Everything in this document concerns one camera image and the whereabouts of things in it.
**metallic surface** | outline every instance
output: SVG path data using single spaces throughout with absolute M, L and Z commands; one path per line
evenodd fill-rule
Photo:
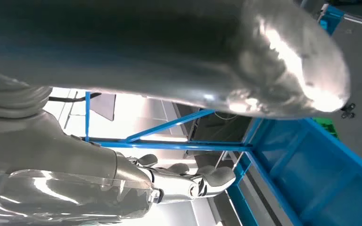
M 113 150 L 67 136 L 47 112 L 22 119 L 0 118 L 1 170 L 36 169 L 114 178 Z
M 20 170 L 0 178 L 0 226 L 96 225 L 140 218 L 150 209 L 151 191 L 147 182 Z
M 210 171 L 198 170 L 199 176 L 192 180 L 199 184 L 199 196 L 213 197 L 225 191 L 235 181 L 231 168 L 212 168 Z
M 163 169 L 151 169 L 153 184 L 163 191 L 160 203 L 183 202 L 198 198 L 198 185 L 187 177 Z
M 340 51 L 289 0 L 0 0 L 0 76 L 270 118 L 349 97 Z
M 123 143 L 118 139 L 105 140 L 100 138 L 90 138 L 91 141 L 101 144 L 103 147 L 121 147 L 121 148 L 149 148 L 149 149 L 169 149 L 169 150 L 199 150 L 199 151 L 236 151 L 242 152 L 246 150 L 246 147 L 242 145 L 229 145 L 221 143 L 194 143 L 194 142 L 133 142 Z

